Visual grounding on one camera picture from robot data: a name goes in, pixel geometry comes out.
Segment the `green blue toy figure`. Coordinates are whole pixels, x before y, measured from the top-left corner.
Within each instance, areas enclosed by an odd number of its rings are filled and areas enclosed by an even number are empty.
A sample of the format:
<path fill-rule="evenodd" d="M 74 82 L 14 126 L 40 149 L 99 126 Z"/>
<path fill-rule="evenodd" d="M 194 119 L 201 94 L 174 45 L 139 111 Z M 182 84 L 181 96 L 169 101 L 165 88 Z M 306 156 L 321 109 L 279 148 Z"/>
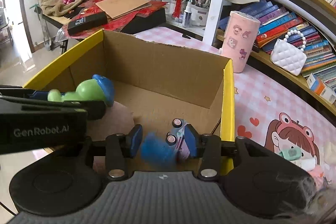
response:
<path fill-rule="evenodd" d="M 47 97 L 50 102 L 84 102 L 103 101 L 106 106 L 114 104 L 114 85 L 112 81 L 101 75 L 93 75 L 91 79 L 80 83 L 74 92 L 61 93 L 52 89 Z"/>

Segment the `blue toy car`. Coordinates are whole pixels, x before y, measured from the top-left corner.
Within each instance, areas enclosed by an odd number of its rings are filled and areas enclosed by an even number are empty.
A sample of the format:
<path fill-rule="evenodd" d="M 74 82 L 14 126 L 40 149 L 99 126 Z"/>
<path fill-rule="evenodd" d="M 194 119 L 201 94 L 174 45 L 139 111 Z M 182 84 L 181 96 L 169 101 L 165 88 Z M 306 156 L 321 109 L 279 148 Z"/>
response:
<path fill-rule="evenodd" d="M 165 139 L 154 132 L 146 135 L 140 147 L 143 161 L 152 166 L 171 168 L 177 162 L 183 162 L 190 157 L 185 134 L 188 122 L 175 118 L 171 124 L 172 128 Z"/>

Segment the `yellow cardboard box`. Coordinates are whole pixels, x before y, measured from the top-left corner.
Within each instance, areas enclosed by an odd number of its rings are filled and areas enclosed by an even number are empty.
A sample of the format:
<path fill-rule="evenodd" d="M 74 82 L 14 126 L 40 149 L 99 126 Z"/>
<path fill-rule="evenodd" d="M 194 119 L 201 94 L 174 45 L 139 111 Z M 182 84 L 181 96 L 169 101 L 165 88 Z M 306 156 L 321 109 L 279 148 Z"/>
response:
<path fill-rule="evenodd" d="M 234 140 L 234 75 L 225 57 L 98 31 L 52 61 L 26 87 L 70 92 L 95 74 L 113 81 L 116 104 L 102 121 L 91 124 L 93 140 L 126 134 L 135 123 L 144 133 L 165 137 L 175 118 L 185 119 L 200 134 Z"/>

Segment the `pink cartoon table mat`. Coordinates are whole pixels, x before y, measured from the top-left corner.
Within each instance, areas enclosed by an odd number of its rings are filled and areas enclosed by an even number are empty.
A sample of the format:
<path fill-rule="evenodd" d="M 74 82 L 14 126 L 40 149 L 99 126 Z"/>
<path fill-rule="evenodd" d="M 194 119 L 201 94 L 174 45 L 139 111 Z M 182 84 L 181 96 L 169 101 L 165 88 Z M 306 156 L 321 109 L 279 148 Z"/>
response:
<path fill-rule="evenodd" d="M 299 145 L 299 137 L 293 123 L 310 129 L 314 135 L 317 152 L 302 151 L 305 157 L 314 157 L 323 175 L 335 182 L 335 164 L 325 160 L 327 144 L 335 143 L 335 119 L 328 120 L 316 107 L 283 87 L 275 80 L 250 65 L 242 73 L 234 75 L 235 84 L 235 133 L 251 138 L 276 152 Z"/>

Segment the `green small device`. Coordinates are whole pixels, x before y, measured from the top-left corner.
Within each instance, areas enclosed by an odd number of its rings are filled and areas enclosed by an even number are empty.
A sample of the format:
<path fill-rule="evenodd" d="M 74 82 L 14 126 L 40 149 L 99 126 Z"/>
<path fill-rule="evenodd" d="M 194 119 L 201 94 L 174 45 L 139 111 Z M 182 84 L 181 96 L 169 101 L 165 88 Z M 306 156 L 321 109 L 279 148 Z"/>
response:
<path fill-rule="evenodd" d="M 280 151 L 278 155 L 288 161 L 296 161 L 302 157 L 302 152 L 299 147 L 294 147 L 294 148 L 284 149 Z"/>

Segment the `black rectangular box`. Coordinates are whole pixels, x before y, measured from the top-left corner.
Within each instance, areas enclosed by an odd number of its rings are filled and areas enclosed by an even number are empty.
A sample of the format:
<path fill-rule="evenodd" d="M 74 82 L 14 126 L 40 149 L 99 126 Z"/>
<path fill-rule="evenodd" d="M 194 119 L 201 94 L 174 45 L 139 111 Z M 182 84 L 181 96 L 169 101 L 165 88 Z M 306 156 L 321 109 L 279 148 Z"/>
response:
<path fill-rule="evenodd" d="M 105 12 L 84 16 L 68 24 L 67 31 L 70 36 L 76 35 L 79 32 L 89 30 L 94 27 L 99 27 L 108 23 Z"/>

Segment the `brown cardboard sheet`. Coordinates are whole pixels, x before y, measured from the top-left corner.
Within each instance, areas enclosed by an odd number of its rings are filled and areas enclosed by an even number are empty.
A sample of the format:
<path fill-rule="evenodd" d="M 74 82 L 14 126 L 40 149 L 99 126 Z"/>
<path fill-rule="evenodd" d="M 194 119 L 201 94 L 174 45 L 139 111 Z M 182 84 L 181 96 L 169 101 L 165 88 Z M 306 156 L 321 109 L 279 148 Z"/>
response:
<path fill-rule="evenodd" d="M 96 6 L 104 11 L 111 19 L 119 18 L 130 12 L 151 6 L 149 0 L 103 0 Z"/>

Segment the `pink cylindrical container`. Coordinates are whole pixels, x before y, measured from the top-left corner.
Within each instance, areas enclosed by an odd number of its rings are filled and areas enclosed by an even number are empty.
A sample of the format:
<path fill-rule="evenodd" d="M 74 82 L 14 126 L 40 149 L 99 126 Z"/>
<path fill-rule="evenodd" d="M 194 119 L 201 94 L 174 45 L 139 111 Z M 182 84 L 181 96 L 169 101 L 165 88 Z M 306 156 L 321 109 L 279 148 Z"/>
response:
<path fill-rule="evenodd" d="M 220 54 L 232 60 L 234 73 L 242 73 L 252 51 L 260 20 L 240 11 L 231 11 Z"/>

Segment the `white quilted pearl handbag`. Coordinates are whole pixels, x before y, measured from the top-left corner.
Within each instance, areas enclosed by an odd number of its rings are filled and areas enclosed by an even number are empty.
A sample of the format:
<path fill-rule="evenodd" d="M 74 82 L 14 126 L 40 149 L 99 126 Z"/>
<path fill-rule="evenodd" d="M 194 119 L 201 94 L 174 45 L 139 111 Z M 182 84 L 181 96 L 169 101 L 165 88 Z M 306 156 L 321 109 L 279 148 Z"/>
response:
<path fill-rule="evenodd" d="M 293 35 L 299 35 L 299 38 L 302 38 L 303 47 L 301 49 L 288 42 L 289 38 Z M 294 76 L 298 76 L 307 59 L 306 54 L 304 53 L 305 46 L 306 37 L 303 33 L 296 29 L 290 30 L 285 34 L 283 39 L 277 39 L 270 54 L 270 60 L 274 65 L 284 69 Z"/>

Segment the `blue orange white box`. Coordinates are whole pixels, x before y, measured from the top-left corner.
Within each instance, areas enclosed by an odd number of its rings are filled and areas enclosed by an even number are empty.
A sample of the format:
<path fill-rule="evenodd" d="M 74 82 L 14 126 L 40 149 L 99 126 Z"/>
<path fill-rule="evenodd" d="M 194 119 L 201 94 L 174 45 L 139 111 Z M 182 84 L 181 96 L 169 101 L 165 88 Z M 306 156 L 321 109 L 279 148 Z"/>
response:
<path fill-rule="evenodd" d="M 333 104 L 335 102 L 335 91 L 327 84 L 325 84 L 320 78 L 311 73 L 307 78 L 306 82 L 309 89 L 318 94 L 321 98 L 323 98 L 330 104 Z"/>

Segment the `white glue bottle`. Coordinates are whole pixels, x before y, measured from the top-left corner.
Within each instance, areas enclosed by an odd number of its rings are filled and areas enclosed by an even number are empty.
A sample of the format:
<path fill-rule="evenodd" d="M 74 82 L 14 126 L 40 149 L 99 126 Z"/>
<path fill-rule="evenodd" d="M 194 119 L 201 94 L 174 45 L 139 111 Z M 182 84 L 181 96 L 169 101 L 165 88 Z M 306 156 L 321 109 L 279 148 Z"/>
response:
<path fill-rule="evenodd" d="M 191 2 L 188 1 L 187 2 L 187 6 L 184 10 L 183 13 L 183 21 L 182 21 L 182 26 L 184 28 L 189 28 L 191 25 L 191 16 L 192 16 L 192 12 L 191 12 Z"/>

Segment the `white pen holder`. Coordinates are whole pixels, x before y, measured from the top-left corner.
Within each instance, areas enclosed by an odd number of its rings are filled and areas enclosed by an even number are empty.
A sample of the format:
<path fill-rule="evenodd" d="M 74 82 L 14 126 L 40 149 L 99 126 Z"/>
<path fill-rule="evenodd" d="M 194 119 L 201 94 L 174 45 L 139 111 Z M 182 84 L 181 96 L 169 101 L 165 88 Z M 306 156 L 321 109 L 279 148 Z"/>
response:
<path fill-rule="evenodd" d="M 167 20 L 182 24 L 185 15 L 185 9 L 189 8 L 191 14 L 190 25 L 198 27 L 206 26 L 207 18 L 209 15 L 209 8 L 202 8 L 193 4 L 189 5 L 189 2 L 184 1 L 181 4 L 180 17 L 179 19 L 176 19 L 175 17 L 173 17 L 176 1 L 174 0 L 162 0 L 162 1 L 166 2 L 165 12 Z"/>

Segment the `wooden bookshelf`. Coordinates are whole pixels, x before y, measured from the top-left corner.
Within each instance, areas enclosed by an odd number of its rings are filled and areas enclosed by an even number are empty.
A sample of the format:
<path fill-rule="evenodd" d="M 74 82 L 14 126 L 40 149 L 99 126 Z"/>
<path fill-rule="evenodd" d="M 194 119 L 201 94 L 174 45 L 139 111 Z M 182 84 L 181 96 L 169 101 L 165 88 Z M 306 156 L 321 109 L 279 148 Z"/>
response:
<path fill-rule="evenodd" d="M 203 42 L 224 40 L 231 11 L 240 11 L 261 22 L 248 65 L 264 73 L 303 99 L 325 118 L 335 121 L 335 105 L 310 90 L 306 78 L 311 73 L 335 69 L 335 7 L 326 0 L 211 0 Z M 277 39 L 297 28 L 288 41 L 305 50 L 308 65 L 295 76 L 272 63 L 270 53 Z"/>

